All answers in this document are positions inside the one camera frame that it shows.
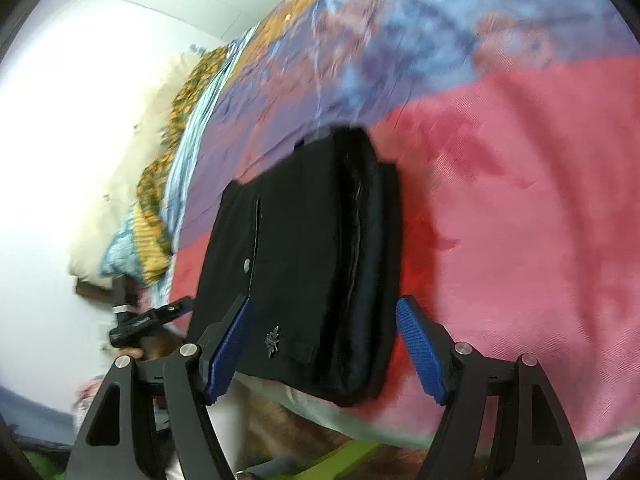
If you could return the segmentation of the black pants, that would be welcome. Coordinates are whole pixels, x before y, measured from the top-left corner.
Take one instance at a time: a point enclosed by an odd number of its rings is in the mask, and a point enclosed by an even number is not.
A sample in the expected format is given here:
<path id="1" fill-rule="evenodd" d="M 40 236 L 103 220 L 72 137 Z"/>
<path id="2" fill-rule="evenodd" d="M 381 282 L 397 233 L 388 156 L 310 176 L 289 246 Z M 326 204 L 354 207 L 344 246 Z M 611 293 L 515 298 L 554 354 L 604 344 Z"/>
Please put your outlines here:
<path id="1" fill-rule="evenodd" d="M 242 374 L 341 408 L 374 399 L 396 337 L 400 248 L 396 167 L 378 159 L 366 129 L 326 127 L 224 189 L 188 337 L 245 296 Z"/>

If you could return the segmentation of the teal floral pillow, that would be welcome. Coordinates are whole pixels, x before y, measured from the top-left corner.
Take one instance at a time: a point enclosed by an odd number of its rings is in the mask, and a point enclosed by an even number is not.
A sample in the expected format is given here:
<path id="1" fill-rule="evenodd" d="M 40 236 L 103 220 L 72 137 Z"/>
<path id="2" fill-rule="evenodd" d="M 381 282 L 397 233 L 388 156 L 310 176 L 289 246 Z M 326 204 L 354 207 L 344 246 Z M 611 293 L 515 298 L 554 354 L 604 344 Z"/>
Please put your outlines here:
<path id="1" fill-rule="evenodd" d="M 142 266 L 134 242 L 134 208 L 130 208 L 124 222 L 107 245 L 99 265 L 102 276 L 128 275 L 143 282 Z"/>

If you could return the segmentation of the cream padded headboard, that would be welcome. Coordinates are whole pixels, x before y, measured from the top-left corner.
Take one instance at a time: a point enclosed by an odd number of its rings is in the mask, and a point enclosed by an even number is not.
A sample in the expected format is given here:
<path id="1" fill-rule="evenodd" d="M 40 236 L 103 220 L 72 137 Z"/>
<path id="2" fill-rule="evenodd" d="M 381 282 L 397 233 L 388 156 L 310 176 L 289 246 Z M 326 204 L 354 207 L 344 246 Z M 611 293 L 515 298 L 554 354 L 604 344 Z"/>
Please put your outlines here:
<path id="1" fill-rule="evenodd" d="M 100 274 L 102 257 L 134 204 L 143 169 L 160 154 L 172 102 L 200 59 L 195 52 L 171 58 L 160 79 L 145 92 L 127 149 L 70 246 L 68 270 L 78 281 L 100 289 L 112 288 L 112 280 Z"/>

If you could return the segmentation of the yellow floral blanket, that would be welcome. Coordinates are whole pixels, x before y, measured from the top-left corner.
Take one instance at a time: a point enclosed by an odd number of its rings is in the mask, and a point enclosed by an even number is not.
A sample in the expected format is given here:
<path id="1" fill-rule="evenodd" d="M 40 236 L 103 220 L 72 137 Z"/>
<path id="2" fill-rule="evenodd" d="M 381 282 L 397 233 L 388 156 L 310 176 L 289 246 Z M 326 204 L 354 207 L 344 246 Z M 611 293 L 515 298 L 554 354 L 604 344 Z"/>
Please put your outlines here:
<path id="1" fill-rule="evenodd" d="M 164 197 L 169 170 L 186 131 L 186 123 L 210 81 L 221 69 L 229 48 L 219 47 L 205 52 L 191 70 L 171 103 L 167 129 L 160 154 L 142 171 L 134 204 L 134 247 L 140 262 L 145 285 L 158 281 L 169 266 L 172 250 L 165 222 L 160 218 L 160 203 Z"/>

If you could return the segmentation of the patterned floor rug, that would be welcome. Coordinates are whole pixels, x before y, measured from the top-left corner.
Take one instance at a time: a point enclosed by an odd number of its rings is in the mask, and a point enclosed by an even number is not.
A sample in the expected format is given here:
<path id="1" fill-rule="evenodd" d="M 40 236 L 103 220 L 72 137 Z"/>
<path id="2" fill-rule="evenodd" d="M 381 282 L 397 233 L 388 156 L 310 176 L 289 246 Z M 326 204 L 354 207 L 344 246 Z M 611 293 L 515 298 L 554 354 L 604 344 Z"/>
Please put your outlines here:
<path id="1" fill-rule="evenodd" d="M 309 466 L 315 460 L 350 441 L 349 437 L 304 419 L 282 405 L 239 386 L 245 408 L 246 431 L 238 463 L 240 471 L 271 460 L 288 458 L 295 466 Z M 413 479 L 426 452 L 381 445 L 343 479 Z"/>

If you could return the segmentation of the blue white striped sheet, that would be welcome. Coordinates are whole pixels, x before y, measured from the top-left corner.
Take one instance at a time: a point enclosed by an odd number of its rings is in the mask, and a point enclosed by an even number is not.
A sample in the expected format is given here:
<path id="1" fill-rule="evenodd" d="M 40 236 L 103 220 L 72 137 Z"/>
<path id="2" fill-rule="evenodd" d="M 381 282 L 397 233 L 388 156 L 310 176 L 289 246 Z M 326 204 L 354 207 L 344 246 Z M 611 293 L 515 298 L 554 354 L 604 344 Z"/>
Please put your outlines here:
<path id="1" fill-rule="evenodd" d="M 221 66 L 209 78 L 196 101 L 194 111 L 189 114 L 186 121 L 186 130 L 184 130 L 174 162 L 168 172 L 164 197 L 160 205 L 160 218 L 165 223 L 170 256 L 178 249 L 179 232 L 186 209 L 186 196 L 206 125 L 213 114 L 222 88 L 228 82 L 236 64 L 239 63 L 240 56 L 253 38 L 256 29 L 258 29 L 257 25 L 247 29 L 243 35 L 228 44 L 228 51 Z"/>

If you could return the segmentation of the colourful striped floral quilt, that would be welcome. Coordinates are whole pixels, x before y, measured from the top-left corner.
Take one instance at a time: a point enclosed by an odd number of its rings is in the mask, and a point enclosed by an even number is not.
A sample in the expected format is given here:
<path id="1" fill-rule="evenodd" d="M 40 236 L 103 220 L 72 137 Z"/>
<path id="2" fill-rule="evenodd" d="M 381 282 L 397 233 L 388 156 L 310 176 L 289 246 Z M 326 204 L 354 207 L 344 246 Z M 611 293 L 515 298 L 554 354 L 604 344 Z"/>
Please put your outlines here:
<path id="1" fill-rule="evenodd" d="M 580 440 L 639 422 L 639 45 L 610 0 L 284 0 L 198 147 L 171 296 L 222 190 L 327 122 L 396 162 L 400 288 L 488 356 L 533 353 Z"/>

